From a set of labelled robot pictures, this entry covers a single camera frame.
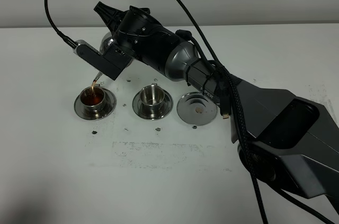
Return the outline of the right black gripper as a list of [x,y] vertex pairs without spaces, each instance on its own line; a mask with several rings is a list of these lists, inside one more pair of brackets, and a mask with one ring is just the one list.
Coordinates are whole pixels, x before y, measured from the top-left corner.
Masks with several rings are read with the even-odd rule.
[[164,28],[142,8],[130,6],[124,11],[98,2],[94,11],[113,35],[114,43],[125,54],[165,74],[165,65],[171,52],[183,39]]

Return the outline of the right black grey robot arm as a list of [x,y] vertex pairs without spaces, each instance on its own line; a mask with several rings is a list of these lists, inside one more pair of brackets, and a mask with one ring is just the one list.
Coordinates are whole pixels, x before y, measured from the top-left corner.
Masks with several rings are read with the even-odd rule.
[[338,199],[338,126],[323,105],[232,75],[206,58],[190,31],[166,29],[148,8],[100,2],[95,12],[112,34],[99,70],[116,78],[134,59],[186,81],[231,117],[239,157],[256,178],[303,198]]

